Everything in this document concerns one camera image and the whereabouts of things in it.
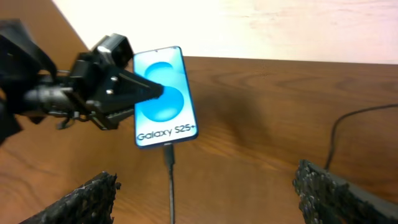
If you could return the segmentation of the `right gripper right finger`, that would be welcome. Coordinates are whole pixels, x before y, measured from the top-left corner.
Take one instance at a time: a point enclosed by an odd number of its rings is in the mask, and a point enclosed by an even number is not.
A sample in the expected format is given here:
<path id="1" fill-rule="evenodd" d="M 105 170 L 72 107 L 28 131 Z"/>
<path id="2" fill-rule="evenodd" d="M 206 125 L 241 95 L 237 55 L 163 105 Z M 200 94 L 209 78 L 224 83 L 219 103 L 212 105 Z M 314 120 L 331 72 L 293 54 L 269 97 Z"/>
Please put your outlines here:
<path id="1" fill-rule="evenodd" d="M 308 160 L 292 181 L 305 223 L 397 224 L 397 204 L 388 202 Z"/>

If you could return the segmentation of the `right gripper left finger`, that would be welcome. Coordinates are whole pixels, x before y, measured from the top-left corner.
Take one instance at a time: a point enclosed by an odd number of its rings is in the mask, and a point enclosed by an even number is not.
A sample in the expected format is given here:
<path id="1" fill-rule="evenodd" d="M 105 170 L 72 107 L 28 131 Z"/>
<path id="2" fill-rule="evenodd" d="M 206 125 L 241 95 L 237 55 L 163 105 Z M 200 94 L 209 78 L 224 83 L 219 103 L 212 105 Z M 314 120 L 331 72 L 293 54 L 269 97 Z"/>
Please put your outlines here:
<path id="1" fill-rule="evenodd" d="M 112 224 L 117 178 L 103 171 L 21 224 Z"/>

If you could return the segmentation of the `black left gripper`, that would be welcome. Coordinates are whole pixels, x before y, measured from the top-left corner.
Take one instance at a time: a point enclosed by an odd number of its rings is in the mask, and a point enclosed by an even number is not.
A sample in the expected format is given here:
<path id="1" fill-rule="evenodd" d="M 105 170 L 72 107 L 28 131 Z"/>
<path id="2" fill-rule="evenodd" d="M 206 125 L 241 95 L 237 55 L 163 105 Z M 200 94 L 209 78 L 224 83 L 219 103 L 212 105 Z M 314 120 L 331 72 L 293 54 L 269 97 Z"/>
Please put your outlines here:
<path id="1" fill-rule="evenodd" d="M 134 104 L 158 99 L 164 86 L 125 68 L 132 53 L 99 52 L 78 54 L 70 74 L 71 98 L 80 113 L 101 130 L 118 129 L 119 123 L 134 114 Z"/>

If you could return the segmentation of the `blue screen Galaxy smartphone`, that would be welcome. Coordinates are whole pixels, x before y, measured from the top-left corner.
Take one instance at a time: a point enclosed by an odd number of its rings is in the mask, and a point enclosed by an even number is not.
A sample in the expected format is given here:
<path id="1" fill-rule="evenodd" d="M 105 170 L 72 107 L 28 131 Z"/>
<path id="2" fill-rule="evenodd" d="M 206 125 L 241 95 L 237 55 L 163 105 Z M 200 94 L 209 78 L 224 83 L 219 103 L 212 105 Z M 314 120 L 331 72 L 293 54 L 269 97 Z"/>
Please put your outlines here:
<path id="1" fill-rule="evenodd" d="M 183 142 L 198 136 L 197 117 L 180 47 L 138 53 L 134 73 L 164 87 L 163 94 L 135 105 L 135 142 L 139 148 Z"/>

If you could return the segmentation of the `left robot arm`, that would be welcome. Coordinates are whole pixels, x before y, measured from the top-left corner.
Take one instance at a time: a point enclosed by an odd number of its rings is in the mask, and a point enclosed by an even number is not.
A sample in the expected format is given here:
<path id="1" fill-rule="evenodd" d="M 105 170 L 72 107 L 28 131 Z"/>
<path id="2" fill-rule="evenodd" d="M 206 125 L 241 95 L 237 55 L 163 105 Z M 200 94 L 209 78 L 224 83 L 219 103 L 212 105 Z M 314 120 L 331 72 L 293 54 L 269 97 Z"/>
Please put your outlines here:
<path id="1" fill-rule="evenodd" d="M 133 56 L 127 37 L 106 35 L 62 72 L 21 20 L 2 20 L 1 141 L 22 131 L 18 115 L 35 124 L 48 116 L 61 118 L 57 129 L 75 121 L 91 121 L 103 131 L 117 129 L 137 103 L 164 93 L 163 85 L 125 69 Z"/>

